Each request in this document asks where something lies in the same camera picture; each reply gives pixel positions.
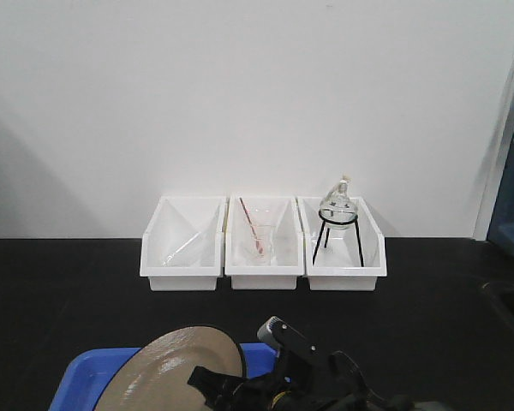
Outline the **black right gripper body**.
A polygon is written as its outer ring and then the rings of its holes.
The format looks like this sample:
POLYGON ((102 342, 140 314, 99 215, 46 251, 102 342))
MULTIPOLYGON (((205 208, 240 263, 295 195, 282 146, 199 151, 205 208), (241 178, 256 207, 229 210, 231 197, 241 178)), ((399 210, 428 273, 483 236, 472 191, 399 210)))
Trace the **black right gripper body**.
POLYGON ((368 388, 352 359, 341 351, 325 354, 303 334, 283 323, 274 368, 242 378, 197 366, 188 384, 212 410, 382 410, 384 401, 368 388))

